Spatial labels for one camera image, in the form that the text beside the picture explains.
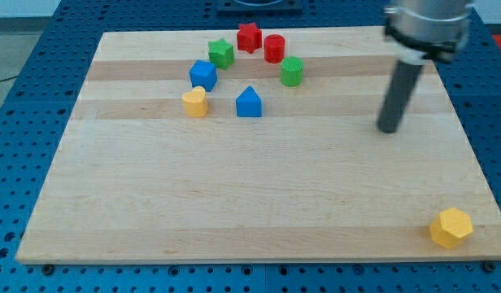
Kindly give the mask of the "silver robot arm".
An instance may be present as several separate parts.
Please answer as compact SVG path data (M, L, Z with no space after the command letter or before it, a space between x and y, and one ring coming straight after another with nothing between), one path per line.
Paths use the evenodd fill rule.
M451 63L468 42L473 0L393 0L384 8L385 38L411 65Z

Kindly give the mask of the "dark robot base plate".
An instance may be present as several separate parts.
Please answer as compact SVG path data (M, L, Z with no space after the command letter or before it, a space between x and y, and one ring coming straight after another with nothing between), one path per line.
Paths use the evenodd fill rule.
M304 0L219 0L216 4L218 14L237 12L276 12L303 10Z

